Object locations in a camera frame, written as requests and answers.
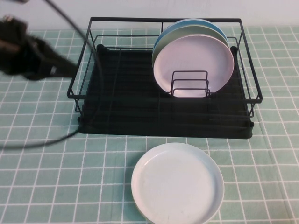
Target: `black drip tray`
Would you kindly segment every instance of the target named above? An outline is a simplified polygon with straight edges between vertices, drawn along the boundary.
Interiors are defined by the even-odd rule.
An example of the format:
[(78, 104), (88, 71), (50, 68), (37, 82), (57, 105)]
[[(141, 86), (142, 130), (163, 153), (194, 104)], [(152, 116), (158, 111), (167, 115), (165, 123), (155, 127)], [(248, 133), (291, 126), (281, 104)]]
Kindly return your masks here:
[[(100, 79), (93, 68), (82, 133), (211, 137), (247, 139), (253, 123), (248, 115), (244, 88), (232, 47), (235, 69), (229, 82), (206, 98), (176, 98), (157, 85), (151, 65), (152, 51), (107, 49), (97, 46), (104, 91), (99, 105)], [(84, 121), (92, 119), (89, 125)]]

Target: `tabletop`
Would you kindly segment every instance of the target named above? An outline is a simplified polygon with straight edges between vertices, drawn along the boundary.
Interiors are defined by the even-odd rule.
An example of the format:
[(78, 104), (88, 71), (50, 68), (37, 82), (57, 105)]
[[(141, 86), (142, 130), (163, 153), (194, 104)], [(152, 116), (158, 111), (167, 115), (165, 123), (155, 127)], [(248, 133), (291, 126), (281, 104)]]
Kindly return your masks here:
[[(227, 35), (235, 32), (234, 27), (223, 30)], [(82, 40), (73, 31), (31, 33), (77, 61)], [(225, 196), (210, 223), (299, 223), (299, 26), (247, 27), (245, 33), (264, 96), (263, 102), (255, 106), (252, 138), (78, 134), (50, 147), (3, 148), (0, 223), (148, 223), (133, 202), (131, 175), (147, 150), (167, 142), (194, 145), (219, 166)], [(155, 39), (100, 41), (112, 46), (153, 46)], [(76, 129), (79, 115), (74, 101), (66, 96), (69, 83), (67, 79), (27, 82), (21, 77), (1, 75), (0, 143), (49, 140)]]

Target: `white wall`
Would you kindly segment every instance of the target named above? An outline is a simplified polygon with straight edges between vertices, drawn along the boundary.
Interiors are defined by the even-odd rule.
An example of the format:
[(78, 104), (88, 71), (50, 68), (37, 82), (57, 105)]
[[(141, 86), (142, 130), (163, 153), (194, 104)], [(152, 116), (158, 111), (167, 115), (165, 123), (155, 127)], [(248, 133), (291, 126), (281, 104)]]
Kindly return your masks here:
[[(299, 25), (299, 0), (54, 0), (86, 28), (91, 16), (241, 18), (244, 25)], [(18, 16), (31, 29), (66, 28), (42, 0), (25, 5), (0, 0), (0, 17)]]

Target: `pink plate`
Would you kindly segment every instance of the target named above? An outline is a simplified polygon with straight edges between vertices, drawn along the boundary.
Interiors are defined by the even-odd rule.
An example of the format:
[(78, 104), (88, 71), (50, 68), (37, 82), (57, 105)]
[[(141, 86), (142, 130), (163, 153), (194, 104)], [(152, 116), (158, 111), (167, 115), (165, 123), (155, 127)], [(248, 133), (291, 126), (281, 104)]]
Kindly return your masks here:
[(172, 41), (161, 50), (155, 60), (154, 76), (159, 86), (165, 92), (173, 90), (175, 97), (205, 97), (206, 73), (186, 70), (207, 71), (208, 88), (214, 93), (230, 79), (234, 58), (228, 46), (220, 40), (208, 35), (188, 35)]

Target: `stack of plates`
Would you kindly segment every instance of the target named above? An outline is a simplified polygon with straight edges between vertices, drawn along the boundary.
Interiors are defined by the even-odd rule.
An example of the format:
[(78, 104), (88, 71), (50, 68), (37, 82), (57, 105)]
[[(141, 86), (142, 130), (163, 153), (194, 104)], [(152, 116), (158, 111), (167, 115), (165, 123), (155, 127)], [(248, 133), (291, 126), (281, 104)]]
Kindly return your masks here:
[(219, 27), (206, 20), (186, 19), (159, 36), (152, 65), (155, 79), (165, 92), (175, 97), (205, 97), (207, 89), (214, 93), (228, 82), (234, 58)]

